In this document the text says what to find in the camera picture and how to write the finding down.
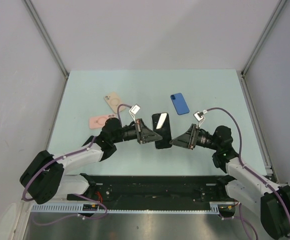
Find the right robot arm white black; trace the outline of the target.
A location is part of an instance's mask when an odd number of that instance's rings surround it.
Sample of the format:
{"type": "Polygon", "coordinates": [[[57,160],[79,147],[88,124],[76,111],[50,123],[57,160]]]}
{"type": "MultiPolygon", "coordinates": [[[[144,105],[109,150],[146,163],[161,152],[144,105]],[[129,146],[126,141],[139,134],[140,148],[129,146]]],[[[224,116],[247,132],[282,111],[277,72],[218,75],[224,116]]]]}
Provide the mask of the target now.
{"type": "Polygon", "coordinates": [[[235,199],[254,212],[271,238],[290,238],[290,186],[275,183],[244,163],[232,143],[229,127],[218,126],[210,134],[196,124],[170,141],[189,150],[196,146],[214,150],[213,163],[226,174],[218,181],[216,196],[222,201],[235,199]]]}

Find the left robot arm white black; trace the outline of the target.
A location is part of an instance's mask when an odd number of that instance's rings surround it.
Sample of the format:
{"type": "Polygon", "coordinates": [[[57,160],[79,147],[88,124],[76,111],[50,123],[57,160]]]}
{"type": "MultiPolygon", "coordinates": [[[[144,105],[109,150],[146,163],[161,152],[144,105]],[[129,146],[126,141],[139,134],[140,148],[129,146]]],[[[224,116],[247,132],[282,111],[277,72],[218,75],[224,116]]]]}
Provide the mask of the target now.
{"type": "Polygon", "coordinates": [[[55,196],[80,195],[85,200],[95,196],[96,188],[85,173],[70,175],[80,167],[110,158],[117,150],[116,143],[136,140],[147,144],[162,140],[162,136],[148,128],[141,118],[122,126],[118,118],[109,118],[97,136],[91,136],[79,149],[53,155],[40,151],[21,175],[24,187],[22,200],[45,204],[55,196]]]}

